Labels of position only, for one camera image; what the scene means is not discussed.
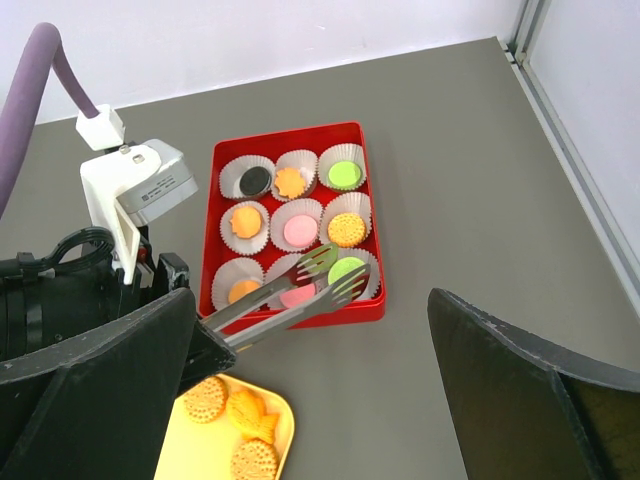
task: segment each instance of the pink macaron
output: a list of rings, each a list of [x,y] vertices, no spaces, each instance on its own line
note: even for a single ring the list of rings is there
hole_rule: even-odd
[[[316,294],[316,286],[313,283],[304,287],[289,290],[280,295],[280,301],[285,308],[293,308],[313,298]]]
[[[284,224],[284,239],[292,247],[308,247],[317,235],[318,222],[309,215],[294,215]]]

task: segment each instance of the gray tabletop surface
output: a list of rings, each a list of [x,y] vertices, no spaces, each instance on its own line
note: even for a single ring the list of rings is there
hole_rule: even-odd
[[[635,314],[494,39],[121,115],[129,139],[180,148],[198,178],[197,196],[151,226],[155,251],[180,254],[196,291],[217,142],[347,120],[364,128],[386,316],[286,332],[242,353],[232,372],[282,394],[295,412],[285,480],[466,478],[426,316],[434,287],[640,370]],[[0,223],[0,258],[47,253],[89,223],[78,169],[92,156],[73,121],[37,128]]]

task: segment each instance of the red box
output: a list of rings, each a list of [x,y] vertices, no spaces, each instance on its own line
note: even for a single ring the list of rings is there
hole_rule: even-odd
[[[360,124],[356,122],[338,123],[334,125],[323,125],[318,127],[303,128],[285,132],[268,133],[254,137],[237,138],[224,140],[218,143],[213,150],[213,165],[211,169],[211,183],[209,187],[209,204],[207,206],[207,224],[204,234],[204,255],[202,265],[202,279],[200,284],[200,315],[206,317],[214,312],[211,303],[211,286],[213,277],[225,262],[238,257],[239,255],[229,249],[220,237],[220,219],[224,212],[235,205],[236,202],[224,198],[220,194],[218,177],[222,168],[233,159],[241,155],[263,155],[270,158],[274,163],[284,153],[291,150],[306,149],[311,150],[320,156],[327,148],[340,143],[356,143],[364,150],[364,160],[367,167],[367,181],[358,191],[366,193],[371,198],[372,203],[372,232],[367,239],[357,248],[362,248],[373,253],[380,263],[380,288],[378,293],[371,300],[354,302],[345,308],[331,314],[318,315],[305,320],[293,328],[327,327],[330,325],[340,325],[346,323],[372,322],[380,320],[385,311],[386,289],[384,282],[384,269],[380,256],[380,245],[378,241],[378,226],[376,222],[376,212],[373,202],[373,191],[371,189],[371,168],[367,158],[367,149],[364,141],[364,134]],[[339,194],[329,190],[318,182],[310,198],[314,198],[326,206]],[[266,207],[272,215],[275,210],[282,205],[281,202],[267,194],[259,202]],[[284,255],[269,241],[266,248],[251,258],[257,260],[264,271],[280,256]],[[279,313],[281,310],[268,310],[263,306],[260,310],[250,313],[241,318],[233,325],[225,329],[225,333],[232,334],[256,323],[265,320]]]

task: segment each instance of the metal tongs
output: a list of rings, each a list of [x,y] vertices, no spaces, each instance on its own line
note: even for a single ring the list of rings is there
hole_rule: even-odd
[[[338,246],[335,243],[322,245],[303,255],[293,267],[278,278],[245,295],[228,307],[203,318],[201,322],[216,335],[221,336],[227,345],[235,351],[239,351],[303,320],[323,313],[335,312],[349,305],[365,291],[371,273],[370,265],[363,265],[351,271],[307,302],[285,310],[241,332],[233,335],[225,335],[222,332],[233,322],[258,309],[273,297],[325,278],[337,259]]]

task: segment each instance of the white cupcake liner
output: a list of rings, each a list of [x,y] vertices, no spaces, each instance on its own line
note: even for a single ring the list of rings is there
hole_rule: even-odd
[[[269,270],[267,270],[267,274],[265,275],[265,280],[264,280],[265,283],[275,280],[284,272],[289,270],[291,267],[293,267],[296,264],[298,260],[300,260],[300,257],[302,257],[301,253],[290,253],[288,255],[284,255],[283,257],[280,257],[278,260],[276,260],[273,263],[273,265],[271,265],[271,267],[269,267]],[[316,293],[318,293],[322,289],[322,285],[320,282],[315,282],[315,285],[316,285]],[[285,306],[280,301],[279,296],[269,300],[269,303],[267,304],[267,306],[269,307],[270,310],[282,310],[285,308]]]
[[[297,168],[300,171],[300,175],[305,181],[305,190],[297,198],[290,199],[289,197],[283,197],[278,193],[278,187],[276,187],[275,180],[278,171],[284,168]],[[273,175],[273,181],[271,182],[271,194],[279,202],[291,202],[298,198],[307,197],[316,186],[316,179],[318,174],[318,156],[311,150],[293,150],[281,155],[276,162],[275,174]]]
[[[260,231],[255,237],[252,238],[239,238],[231,230],[231,217],[233,211],[240,207],[253,207],[262,217],[262,226]],[[269,241],[269,212],[258,202],[242,202],[234,205],[229,210],[224,212],[222,219],[220,220],[220,236],[225,245],[239,255],[255,255],[262,251],[267,246]]]
[[[369,195],[360,192],[349,192],[340,195],[333,199],[322,215],[322,221],[320,222],[320,242],[329,243],[329,223],[336,215],[341,213],[355,213],[364,220],[364,226],[366,228],[366,238],[371,233],[371,199]]]
[[[240,179],[247,170],[253,167],[264,167],[271,174],[271,184],[273,185],[273,179],[275,178],[276,166],[267,157],[261,155],[243,155],[229,162],[220,172],[220,194],[224,198],[231,200],[243,200],[248,199],[246,195],[240,191]],[[267,194],[269,190],[265,190],[265,193],[252,199],[257,199]]]
[[[353,162],[360,168],[360,181],[355,187],[338,188],[329,182],[329,170],[338,162]],[[336,192],[357,190],[367,180],[367,168],[364,164],[364,150],[355,143],[341,143],[325,150],[318,160],[318,179],[320,183]]]
[[[253,280],[264,284],[264,271],[252,258],[234,258],[223,264],[213,277],[211,303],[216,310],[229,306],[229,292],[242,280]]]
[[[371,300],[378,293],[380,288],[380,263],[378,259],[372,253],[363,250],[361,248],[341,248],[338,250],[338,260],[345,257],[356,257],[362,260],[364,263],[371,265],[371,273],[369,275],[369,283],[354,302],[361,302],[363,300]]]
[[[309,215],[318,223],[318,233],[316,238],[306,247],[294,247],[284,238],[284,226],[287,221],[296,215]],[[303,252],[311,247],[318,239],[320,223],[322,222],[322,204],[310,198],[292,200],[279,207],[271,218],[271,241],[283,252]]]

